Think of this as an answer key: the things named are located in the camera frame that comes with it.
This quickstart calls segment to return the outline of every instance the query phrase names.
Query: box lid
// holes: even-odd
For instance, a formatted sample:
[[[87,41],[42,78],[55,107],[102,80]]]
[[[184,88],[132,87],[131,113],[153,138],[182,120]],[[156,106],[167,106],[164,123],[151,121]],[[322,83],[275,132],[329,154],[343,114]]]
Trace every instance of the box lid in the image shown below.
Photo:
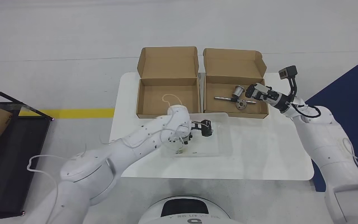
[[[204,49],[207,76],[262,78],[266,65],[255,50]]]
[[[137,66],[141,78],[196,78],[195,46],[143,48]]]

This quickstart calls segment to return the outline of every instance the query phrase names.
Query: clear plastic tray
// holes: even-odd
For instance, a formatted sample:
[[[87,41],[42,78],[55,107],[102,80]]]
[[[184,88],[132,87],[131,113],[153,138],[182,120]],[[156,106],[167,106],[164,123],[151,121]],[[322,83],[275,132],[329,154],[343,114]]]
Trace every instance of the clear plastic tray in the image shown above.
[[[230,156],[233,152],[228,114],[190,114],[192,121],[210,120],[214,130],[210,137],[201,135],[200,130],[192,130],[193,138],[181,149],[182,143],[165,143],[159,150],[163,157],[208,157]]]

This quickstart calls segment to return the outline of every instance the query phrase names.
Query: black cable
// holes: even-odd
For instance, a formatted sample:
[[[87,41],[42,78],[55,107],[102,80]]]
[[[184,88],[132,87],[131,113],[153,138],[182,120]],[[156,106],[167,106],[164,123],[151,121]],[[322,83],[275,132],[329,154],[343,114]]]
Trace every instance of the black cable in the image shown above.
[[[317,117],[319,117],[319,116],[322,114],[321,111],[320,111],[317,107],[315,107],[315,106],[309,106],[309,107],[315,109],[315,110],[318,112],[318,115],[310,116],[310,115],[303,114],[301,111],[299,111],[299,110],[297,109],[297,107],[296,107],[295,104],[291,104],[291,105],[292,105],[292,107],[297,111],[297,113],[299,113],[299,114],[302,115],[302,116],[305,116],[306,118],[317,118]]]
[[[289,78],[288,80],[289,80],[290,87],[291,87],[291,90],[290,90],[290,93],[288,95],[288,98],[289,98],[289,102],[292,102],[293,99],[295,98],[296,94],[297,94],[297,85],[296,85],[295,78]]]

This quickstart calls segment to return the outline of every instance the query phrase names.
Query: cylindrical metal part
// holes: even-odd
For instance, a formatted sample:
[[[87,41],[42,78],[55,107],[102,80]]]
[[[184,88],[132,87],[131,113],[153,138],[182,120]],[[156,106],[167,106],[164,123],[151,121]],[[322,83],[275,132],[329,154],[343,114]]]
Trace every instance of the cylindrical metal part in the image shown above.
[[[245,102],[247,102],[248,104],[257,104],[256,101],[252,101],[252,100],[242,100],[242,101],[245,101]]]
[[[223,100],[223,101],[230,101],[230,102],[235,102],[232,100],[232,98],[228,98],[228,97],[221,97],[221,96],[214,96],[215,100]]]
[[[240,95],[245,92],[245,88],[242,86],[236,86],[234,93],[232,94],[233,98],[240,98]]]

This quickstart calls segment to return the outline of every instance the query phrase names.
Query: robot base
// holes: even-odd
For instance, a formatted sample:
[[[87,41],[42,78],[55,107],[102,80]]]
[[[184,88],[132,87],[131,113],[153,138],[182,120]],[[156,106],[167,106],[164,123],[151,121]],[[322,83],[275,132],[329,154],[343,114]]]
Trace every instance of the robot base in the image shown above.
[[[216,204],[197,197],[171,197],[150,206],[139,224],[236,223]]]

